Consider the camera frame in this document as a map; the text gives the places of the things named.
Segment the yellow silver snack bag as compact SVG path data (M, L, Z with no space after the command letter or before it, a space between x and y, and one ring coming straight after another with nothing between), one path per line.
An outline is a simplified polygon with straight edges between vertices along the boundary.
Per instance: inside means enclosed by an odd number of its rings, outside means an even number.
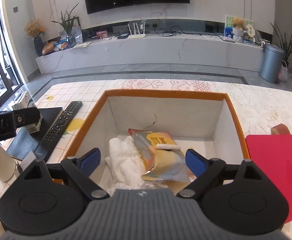
M144 163L144 180L190 182L195 179L186 165L185 155L168 133L132 128L128 133Z

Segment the white cloth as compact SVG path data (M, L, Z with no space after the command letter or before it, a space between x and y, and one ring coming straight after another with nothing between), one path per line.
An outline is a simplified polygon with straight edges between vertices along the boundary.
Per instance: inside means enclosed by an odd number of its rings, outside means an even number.
M107 181L107 191L111 195L117 189L167 188L167 185L147 181L141 177L146 169L132 137L127 137L125 140L112 138L109 141L109 156L105 161L111 173L111 178Z

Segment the milk carton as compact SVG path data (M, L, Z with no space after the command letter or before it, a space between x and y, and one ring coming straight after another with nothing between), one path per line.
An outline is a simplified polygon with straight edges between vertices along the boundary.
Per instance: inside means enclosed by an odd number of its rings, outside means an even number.
M20 92L10 107L14 112L21 114L21 124L24 125L29 134L39 132L43 117L28 91Z

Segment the black tv remote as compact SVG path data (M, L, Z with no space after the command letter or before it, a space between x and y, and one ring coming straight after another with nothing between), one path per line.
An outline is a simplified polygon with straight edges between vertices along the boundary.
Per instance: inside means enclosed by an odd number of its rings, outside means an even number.
M82 105L82 101L72 101L53 122L46 135L41 140L38 148L34 152L34 155L38 159L48 161L50 155L66 131L66 128L75 118Z

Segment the orange cardboard storage box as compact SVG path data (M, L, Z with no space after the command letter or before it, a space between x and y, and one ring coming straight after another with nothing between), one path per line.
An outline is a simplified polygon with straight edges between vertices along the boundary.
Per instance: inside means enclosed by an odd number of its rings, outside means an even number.
M114 89L105 91L86 117L67 157L98 148L109 155L112 138L124 139L130 128L166 132L181 147L204 157L240 164L249 151L229 96L180 90Z

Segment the red lidded clear box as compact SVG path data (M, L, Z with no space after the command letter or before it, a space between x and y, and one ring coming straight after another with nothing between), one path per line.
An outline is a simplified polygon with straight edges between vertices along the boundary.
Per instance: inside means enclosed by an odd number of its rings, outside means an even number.
M286 222L292 221L292 134L248 135L245 138L253 162L281 191L289 205Z

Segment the dried yellow flower vase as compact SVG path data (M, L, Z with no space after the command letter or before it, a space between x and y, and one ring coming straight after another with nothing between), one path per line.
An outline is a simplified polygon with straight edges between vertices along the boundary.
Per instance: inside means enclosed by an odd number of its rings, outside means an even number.
M41 35L45 35L45 30L41 21L33 20L28 22L24 28L24 31L28 36L32 37L36 54L39 57L42 56L44 43L43 40L41 39Z

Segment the white marble tv console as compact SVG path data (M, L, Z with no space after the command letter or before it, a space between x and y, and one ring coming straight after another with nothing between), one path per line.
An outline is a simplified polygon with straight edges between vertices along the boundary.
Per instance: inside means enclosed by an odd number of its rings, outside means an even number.
M121 64L199 64L259 72L260 46L223 41L211 35L95 40L36 59L42 74Z

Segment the woven pink basket bag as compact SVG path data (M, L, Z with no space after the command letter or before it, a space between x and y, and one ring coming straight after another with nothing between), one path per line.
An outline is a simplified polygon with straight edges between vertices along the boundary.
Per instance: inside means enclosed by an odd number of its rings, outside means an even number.
M281 66L278 78L280 82L288 81L288 67L285 60L282 61L282 66Z

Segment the grey blue trash bin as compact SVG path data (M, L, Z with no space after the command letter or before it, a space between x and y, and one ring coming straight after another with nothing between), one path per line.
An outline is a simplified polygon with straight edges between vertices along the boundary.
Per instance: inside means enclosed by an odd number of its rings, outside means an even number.
M272 44L263 46L264 57L260 70L260 77L270 83L276 83L282 67L285 52Z

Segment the green plant in glass vase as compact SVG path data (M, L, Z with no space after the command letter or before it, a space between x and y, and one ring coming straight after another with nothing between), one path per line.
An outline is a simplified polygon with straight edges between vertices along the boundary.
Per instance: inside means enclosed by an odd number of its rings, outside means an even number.
M61 11L61 20L60 21L52 21L53 23L59 24L62 26L63 30L66 32L66 42L68 44L69 48L73 48L76 44L75 37L72 34L72 29L74 26L74 21L76 16L72 17L71 14L74 11L74 9L79 5L77 3L70 12L68 12L68 9L65 10L65 12Z

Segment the teddy bear bouquet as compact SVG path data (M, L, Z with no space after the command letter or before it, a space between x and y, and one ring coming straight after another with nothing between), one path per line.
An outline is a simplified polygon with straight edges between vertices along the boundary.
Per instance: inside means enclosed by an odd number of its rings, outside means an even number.
M233 19L233 39L235 42L242 43L243 42L243 36L244 36L244 20L239 17L235 17Z

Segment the white wifi router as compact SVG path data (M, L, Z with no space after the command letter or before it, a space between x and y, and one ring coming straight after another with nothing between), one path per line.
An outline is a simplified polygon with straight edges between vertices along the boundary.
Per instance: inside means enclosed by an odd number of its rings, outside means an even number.
M145 38L145 23L138 25L136 22L133 22L132 27L128 23L128 39L138 39L138 38Z

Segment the tall green floor plant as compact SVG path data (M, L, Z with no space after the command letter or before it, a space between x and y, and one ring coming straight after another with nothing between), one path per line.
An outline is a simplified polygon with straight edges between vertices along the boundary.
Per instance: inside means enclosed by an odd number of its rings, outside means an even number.
M288 35L286 32L281 33L279 26L274 22L270 24L273 29L272 44L284 51L283 60L289 65L289 59L292 55L292 33Z

